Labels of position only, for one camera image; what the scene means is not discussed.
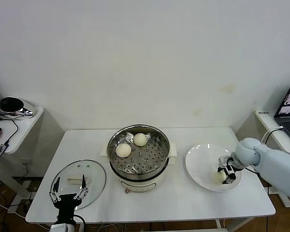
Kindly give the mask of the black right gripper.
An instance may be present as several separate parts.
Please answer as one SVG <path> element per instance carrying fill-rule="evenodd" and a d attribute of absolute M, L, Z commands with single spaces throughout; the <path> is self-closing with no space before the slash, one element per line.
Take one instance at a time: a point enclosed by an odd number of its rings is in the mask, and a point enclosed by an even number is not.
<path fill-rule="evenodd" d="M 224 171 L 226 178 L 222 184 L 232 184 L 236 180 L 235 172 L 242 171 L 244 164 L 236 157 L 235 154 L 229 156 L 221 156 L 218 158 L 217 172 Z"/>

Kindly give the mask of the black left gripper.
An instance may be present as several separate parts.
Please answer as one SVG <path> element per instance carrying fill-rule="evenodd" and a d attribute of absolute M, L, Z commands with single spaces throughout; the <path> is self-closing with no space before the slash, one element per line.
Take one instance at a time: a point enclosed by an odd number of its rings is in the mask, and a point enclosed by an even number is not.
<path fill-rule="evenodd" d="M 75 224 L 74 211 L 77 206 L 82 203 L 82 199 L 88 193 L 85 175 L 82 177 L 82 184 L 80 191 L 76 194 L 58 194 L 60 177 L 52 184 L 49 196 L 53 202 L 53 205 L 58 209 L 57 221 L 55 224 Z"/>

